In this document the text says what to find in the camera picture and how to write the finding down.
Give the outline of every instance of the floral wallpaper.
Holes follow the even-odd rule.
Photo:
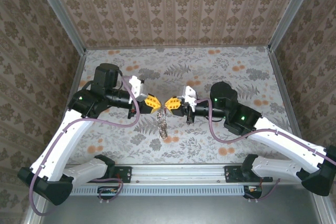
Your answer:
[[[304,0],[276,48],[307,140],[336,144],[336,0]]]
[[[20,223],[16,177],[56,131],[79,56],[47,0],[0,1],[0,223]]]
[[[291,131],[266,47],[122,49],[87,51],[80,88],[94,76],[96,66],[109,62],[119,66],[124,76],[145,80],[149,92],[161,103],[179,95],[180,86],[192,86],[198,97],[209,97],[213,83],[225,81],[238,92],[241,103],[260,111],[271,121]],[[100,119],[128,124],[124,109],[110,108]],[[230,163],[242,162],[255,153],[281,157],[273,149],[245,140],[230,145],[216,142],[205,118],[193,125],[186,118],[166,115],[168,138],[160,139],[156,114],[141,115],[132,128],[116,128],[94,123],[74,150],[69,163],[84,163],[97,154],[119,164]],[[236,136],[214,123],[216,134],[225,140]]]
[[[88,49],[267,45],[290,0],[61,0]]]

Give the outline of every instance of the floral tablecloth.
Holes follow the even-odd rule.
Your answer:
[[[87,51],[80,87],[94,76],[103,62],[120,67],[125,76],[145,80],[149,92],[161,103],[176,94],[179,86],[192,86],[198,97],[209,97],[213,83],[225,81],[238,92],[238,100],[260,111],[281,128],[291,131],[266,47],[167,48]],[[129,124],[127,111],[110,108],[100,119]],[[132,128],[94,123],[73,152],[69,164],[84,163],[97,154],[118,164],[239,163],[247,154],[281,157],[271,148],[252,140],[221,144],[210,135],[207,120],[167,114],[168,138],[160,139],[156,114],[141,115]],[[222,122],[214,123],[218,137],[229,140]]]

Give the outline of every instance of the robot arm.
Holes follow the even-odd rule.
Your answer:
[[[329,194],[336,167],[317,155],[317,152],[336,161],[335,146],[330,146],[327,150],[284,131],[259,112],[238,103],[237,91],[225,82],[215,83],[211,87],[210,100],[213,117],[224,119],[224,127],[231,133],[249,134],[250,139],[268,145],[291,159],[288,161],[267,159],[249,154],[241,166],[245,182],[253,176],[296,180],[315,194],[321,196]],[[182,95],[179,97],[170,98],[165,106],[174,115],[186,116],[187,124],[193,123],[195,116],[209,115],[208,101],[198,103],[196,92],[189,86],[183,88]]]
[[[18,177],[29,187],[32,178],[42,167],[34,184],[34,191],[54,205],[64,202],[73,188],[95,178],[109,178],[113,175],[114,162],[103,155],[98,155],[76,168],[65,169],[71,153],[93,122],[77,122],[64,132],[69,123],[83,118],[96,119],[102,111],[112,106],[128,109],[128,118],[136,114],[134,103],[138,103],[141,114],[153,113],[161,106],[157,98],[146,93],[144,81],[136,76],[129,79],[136,101],[132,100],[127,91],[115,89],[118,73],[120,70],[115,65],[103,63],[98,66],[93,81],[73,95],[59,129],[44,152],[31,167],[22,167],[18,173]],[[41,165],[50,151],[46,163]]]

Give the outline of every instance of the purple cable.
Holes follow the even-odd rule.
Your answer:
[[[116,192],[116,194],[115,194],[112,198],[109,199],[109,201],[112,201],[112,200],[116,199],[116,197],[121,193],[121,190],[122,190],[122,188],[124,187],[124,182],[123,182],[121,179],[119,179],[119,178],[93,179],[93,180],[91,180],[91,181],[92,181],[92,182],[118,181],[119,183],[121,183],[119,190]],[[103,191],[106,191],[106,190],[108,190],[108,188],[100,190],[99,195],[98,195],[98,198],[99,198],[99,199],[102,200],[102,198],[101,198],[101,193],[102,193]]]
[[[240,137],[238,137],[238,138],[236,138],[236,139],[233,139],[233,140],[228,140],[228,141],[221,140],[221,139],[219,139],[219,138],[215,135],[214,129],[213,129],[213,127],[212,127],[212,103],[211,103],[210,98],[199,99],[199,100],[196,101],[196,103],[200,103],[200,102],[204,102],[204,101],[207,101],[208,104],[209,104],[209,105],[208,105],[208,106],[209,106],[209,108],[208,108],[208,110],[209,110],[209,118],[208,118],[208,119],[209,119],[209,120],[208,120],[208,121],[209,121],[209,128],[210,128],[211,135],[212,135],[212,137],[213,137],[216,141],[218,141],[218,142],[220,142],[220,143],[223,143],[223,144],[235,143],[235,142],[237,142],[237,141],[243,140],[244,138],[246,138],[246,137],[248,137],[248,136],[251,136],[251,135],[253,135],[253,134],[256,134],[256,133],[260,133],[260,132],[273,132],[273,133],[277,133],[277,134],[279,134],[279,135],[281,135],[281,136],[284,136],[285,138],[287,138],[287,139],[293,141],[294,143],[296,143],[296,144],[298,144],[298,145],[300,145],[300,146],[306,148],[307,150],[309,150],[309,151],[313,152],[314,154],[316,154],[316,155],[318,155],[318,156],[324,158],[325,160],[327,160],[328,162],[330,162],[331,164],[333,164],[334,166],[336,166],[336,162],[335,162],[334,160],[332,160],[332,159],[330,159],[329,157],[323,155],[322,153],[317,152],[315,149],[313,149],[313,148],[311,148],[311,147],[309,147],[309,146],[306,146],[305,144],[301,143],[300,141],[296,140],[295,138],[293,138],[293,137],[291,137],[291,136],[289,136],[289,135],[287,135],[287,134],[285,134],[285,133],[283,133],[283,132],[277,131],[277,130],[272,130],[272,129],[260,129],[260,130],[256,130],[256,131],[251,131],[251,132],[249,132],[249,133],[247,133],[247,134],[245,134],[245,135],[243,135],[243,136],[240,136]]]
[[[53,151],[53,149],[55,148],[56,144],[58,143],[58,141],[60,140],[60,138],[63,136],[63,134],[72,126],[74,125],[75,123],[78,123],[78,122],[82,122],[82,121],[93,121],[93,122],[98,122],[98,123],[104,123],[104,124],[108,124],[108,125],[111,125],[111,126],[116,126],[116,127],[123,127],[123,128],[128,128],[128,127],[132,127],[134,125],[137,124],[139,118],[140,118],[140,111],[139,111],[139,105],[138,103],[136,102],[136,99],[135,99],[135,96],[133,95],[130,87],[128,86],[127,82],[125,81],[124,77],[123,76],[120,76],[121,77],[121,81],[123,82],[123,85],[124,87],[126,88],[126,90],[128,91],[128,93],[130,94],[132,100],[134,101],[134,105],[135,105],[135,109],[136,109],[136,117],[135,117],[135,121],[131,124],[118,124],[118,123],[112,123],[112,122],[108,122],[108,121],[104,121],[104,120],[100,120],[100,119],[93,119],[93,118],[82,118],[82,119],[77,119],[77,120],[74,120],[72,121],[71,123],[69,123],[61,133],[59,133],[59,135],[56,137],[55,141],[53,142],[53,144],[51,145],[50,149],[48,150],[46,156],[43,158],[39,168],[37,169],[35,175],[33,176],[32,178],[32,181],[30,183],[30,187],[29,187],[29,203],[30,203],[30,206],[32,207],[34,213],[36,213],[37,215],[39,216],[47,216],[49,214],[51,214],[54,210],[52,210],[51,212],[45,212],[45,213],[42,213],[40,211],[37,210],[35,204],[34,204],[34,200],[33,200],[33,189],[34,189],[34,185],[35,185],[35,182],[36,182],[36,179],[39,175],[39,173],[41,172],[42,170],[42,166],[44,166],[44,164],[47,162],[47,159],[48,157],[50,156],[51,152]]]
[[[278,180],[275,182],[273,188],[271,189],[271,191],[268,192],[268,194],[266,194],[265,196],[262,196],[262,197],[259,198],[259,199],[256,199],[256,198],[253,197],[251,194],[247,194],[247,193],[245,193],[245,195],[247,195],[248,197],[250,197],[250,198],[252,198],[252,199],[255,199],[256,201],[260,201],[260,200],[267,199],[267,198],[274,192],[275,188],[277,188],[279,182],[280,182],[280,179],[278,179]]]

